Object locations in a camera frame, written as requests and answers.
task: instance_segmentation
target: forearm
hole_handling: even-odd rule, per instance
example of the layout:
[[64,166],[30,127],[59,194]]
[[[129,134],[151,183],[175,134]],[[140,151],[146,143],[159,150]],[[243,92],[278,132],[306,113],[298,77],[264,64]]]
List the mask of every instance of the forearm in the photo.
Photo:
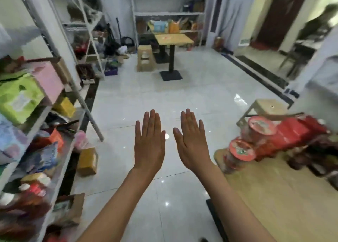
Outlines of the forearm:
[[152,175],[133,168],[77,242],[120,241],[138,201],[152,181]]
[[203,170],[197,171],[196,175],[209,193],[231,242],[276,242],[233,191],[217,166],[210,163]]

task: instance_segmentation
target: beige plastic stool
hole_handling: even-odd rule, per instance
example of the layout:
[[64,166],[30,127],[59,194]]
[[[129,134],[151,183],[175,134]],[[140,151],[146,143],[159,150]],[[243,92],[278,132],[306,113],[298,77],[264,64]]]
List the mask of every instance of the beige plastic stool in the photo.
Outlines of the beige plastic stool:
[[155,67],[154,55],[150,45],[140,45],[137,49],[137,70],[152,71]]
[[246,115],[285,115],[288,112],[288,108],[285,104],[272,99],[257,99],[252,103],[250,108],[244,113],[244,115],[236,123],[237,126],[243,127],[247,124],[245,120]]

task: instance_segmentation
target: dark wooden door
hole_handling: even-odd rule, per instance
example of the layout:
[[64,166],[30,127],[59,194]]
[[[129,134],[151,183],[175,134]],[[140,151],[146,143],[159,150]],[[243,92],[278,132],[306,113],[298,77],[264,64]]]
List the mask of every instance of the dark wooden door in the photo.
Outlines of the dark wooden door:
[[257,42],[279,48],[296,19],[304,0],[273,0]]

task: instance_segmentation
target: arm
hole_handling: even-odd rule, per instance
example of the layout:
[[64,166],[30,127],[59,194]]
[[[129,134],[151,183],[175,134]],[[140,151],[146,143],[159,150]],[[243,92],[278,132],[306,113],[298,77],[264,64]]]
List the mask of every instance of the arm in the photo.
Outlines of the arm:
[[211,162],[202,120],[198,125],[187,109],[181,113],[181,126],[183,135],[173,130],[180,158],[209,193],[230,241],[276,242]]
[[135,125],[135,166],[77,242],[120,241],[138,201],[155,174],[160,170],[165,154],[165,134],[161,132],[159,114],[152,110],[144,114],[142,133],[140,122]]

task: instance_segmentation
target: floor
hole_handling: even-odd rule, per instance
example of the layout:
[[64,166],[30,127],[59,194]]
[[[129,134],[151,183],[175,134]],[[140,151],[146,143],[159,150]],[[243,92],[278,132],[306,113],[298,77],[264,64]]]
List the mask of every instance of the floor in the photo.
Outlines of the floor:
[[292,68],[293,62],[287,61],[285,65],[279,69],[281,63],[285,60],[285,56],[280,52],[273,50],[257,50],[251,46],[237,50],[235,53],[236,56],[243,55],[248,59],[254,61],[260,66],[264,67],[273,74],[283,78],[285,80],[294,80],[295,76],[286,77],[290,69]]
[[205,124],[210,156],[239,135],[235,125],[257,98],[278,99],[266,87],[212,49],[176,52],[175,69],[183,80],[163,82],[154,72],[136,72],[137,56],[125,60],[118,76],[106,77],[97,90],[92,114],[105,140],[88,127],[99,155],[95,176],[75,176],[72,193],[86,193],[82,222],[68,241],[86,229],[133,167],[134,124],[155,109],[169,138],[161,170],[142,196],[122,241],[198,241],[222,239],[205,200],[207,192],[181,163],[172,134],[180,128],[180,112],[190,108]]

